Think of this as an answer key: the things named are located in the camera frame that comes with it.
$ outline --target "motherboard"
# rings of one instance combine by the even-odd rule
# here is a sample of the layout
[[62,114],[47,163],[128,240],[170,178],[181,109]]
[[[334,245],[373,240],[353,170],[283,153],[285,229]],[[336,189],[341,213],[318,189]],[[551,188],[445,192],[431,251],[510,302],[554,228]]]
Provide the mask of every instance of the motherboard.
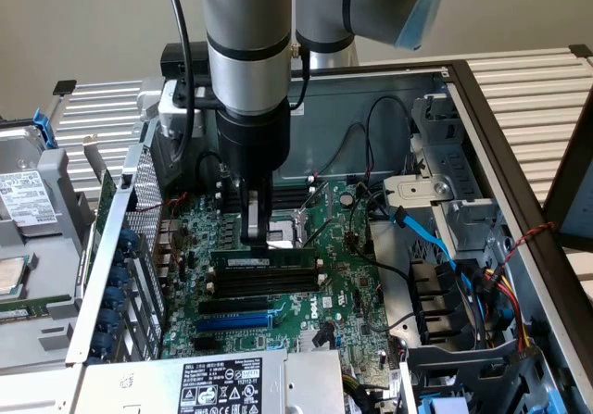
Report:
[[[208,302],[222,301],[217,300],[219,295],[208,291],[207,283],[217,266],[216,258],[225,257],[225,253],[236,256],[236,252],[243,248],[239,241],[240,218],[236,213],[220,212],[211,197],[197,196],[180,203],[174,219],[179,221],[175,226],[180,225],[181,236],[176,237],[178,241],[175,243],[179,247],[174,255],[182,258],[185,271],[180,277],[179,268],[170,268],[165,289],[169,319],[163,337],[162,358],[282,348],[288,353],[311,351],[316,348],[312,339],[329,326],[329,322],[334,341],[320,348],[331,347],[339,351],[343,373],[356,377],[361,383],[388,386],[387,336],[373,332],[362,313],[363,305],[368,304],[379,284],[378,271],[351,252],[345,243],[356,186],[330,182],[326,188],[328,193],[321,195],[306,210],[304,227],[309,235],[315,232],[316,236],[297,252],[303,262],[301,266],[314,268],[314,288],[306,292],[244,295],[224,300],[227,304],[224,317],[249,314],[251,307],[263,304],[267,308],[264,313],[273,314],[273,320],[267,326],[257,328],[210,330],[206,324],[207,328],[202,329],[212,320],[221,322],[220,316],[204,313],[206,310],[210,312]],[[290,214],[287,210],[274,211],[272,226],[280,231],[282,221]],[[364,206],[355,209],[352,217],[351,231],[360,237],[359,243],[363,245]],[[273,257],[275,244],[270,244],[269,252]],[[369,318],[374,325],[385,326],[382,301],[380,298],[374,300]]]

